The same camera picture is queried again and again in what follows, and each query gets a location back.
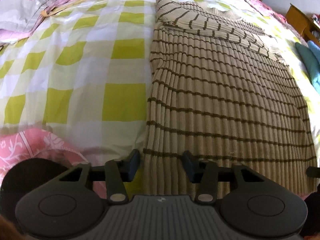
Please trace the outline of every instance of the teal cloth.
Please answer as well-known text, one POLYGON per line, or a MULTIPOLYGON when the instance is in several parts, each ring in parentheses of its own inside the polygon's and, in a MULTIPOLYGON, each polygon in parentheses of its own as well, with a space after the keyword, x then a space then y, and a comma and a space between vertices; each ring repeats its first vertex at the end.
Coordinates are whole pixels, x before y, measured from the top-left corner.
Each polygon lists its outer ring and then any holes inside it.
POLYGON ((308 47, 298 42, 295 43, 295 46, 309 73, 311 84, 316 89, 316 91, 320 94, 320 61, 318 61, 315 54, 308 47))

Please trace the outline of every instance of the clothing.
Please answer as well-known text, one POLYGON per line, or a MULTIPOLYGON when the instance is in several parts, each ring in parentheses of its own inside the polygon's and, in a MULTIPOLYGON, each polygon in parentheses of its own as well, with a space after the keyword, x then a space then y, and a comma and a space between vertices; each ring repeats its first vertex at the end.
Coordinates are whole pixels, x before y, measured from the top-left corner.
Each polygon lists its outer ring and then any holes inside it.
MULTIPOLYGON (((241 162, 292 192, 313 192, 316 166, 307 104, 275 41, 231 12, 156 1, 153 83, 144 147, 146 194, 196 193, 185 150, 241 162)), ((219 185, 218 197, 229 191, 219 185)))

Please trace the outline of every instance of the white pillow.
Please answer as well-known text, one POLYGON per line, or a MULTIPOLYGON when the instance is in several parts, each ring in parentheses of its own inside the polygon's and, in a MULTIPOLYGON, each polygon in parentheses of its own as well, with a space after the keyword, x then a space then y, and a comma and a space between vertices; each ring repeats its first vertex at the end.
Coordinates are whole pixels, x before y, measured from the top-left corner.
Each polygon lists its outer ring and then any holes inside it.
POLYGON ((41 11, 56 0, 0 0, 0 29, 30 32, 41 11))

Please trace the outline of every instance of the bed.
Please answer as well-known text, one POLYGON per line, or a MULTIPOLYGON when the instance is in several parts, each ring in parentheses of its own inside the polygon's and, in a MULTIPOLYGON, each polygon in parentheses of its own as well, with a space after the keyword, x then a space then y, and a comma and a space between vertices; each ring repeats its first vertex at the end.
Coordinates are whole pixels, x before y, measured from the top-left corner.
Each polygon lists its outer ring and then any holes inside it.
MULTIPOLYGON (((142 152, 155 1, 85 0, 48 17, 29 38, 5 46, 0 51, 0 134, 31 127, 51 131, 93 166, 121 159, 134 148, 142 152)), ((256 0, 173 1, 231 10, 277 39, 308 104, 319 166, 320 95, 294 48, 299 39, 270 10, 258 11, 263 6, 256 0)), ((131 193, 141 191, 141 173, 127 185, 131 193)))

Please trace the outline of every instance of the ribbed gray panel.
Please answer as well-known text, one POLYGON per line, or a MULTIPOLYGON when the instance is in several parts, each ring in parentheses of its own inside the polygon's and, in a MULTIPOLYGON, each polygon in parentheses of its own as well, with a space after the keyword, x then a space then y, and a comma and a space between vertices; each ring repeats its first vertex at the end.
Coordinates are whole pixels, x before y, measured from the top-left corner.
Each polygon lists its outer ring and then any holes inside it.
MULTIPOLYGON (((189 196, 135 196, 112 206, 93 230, 72 240, 253 240, 233 231, 214 208, 189 196)), ((301 240, 299 236, 281 240, 301 240)))

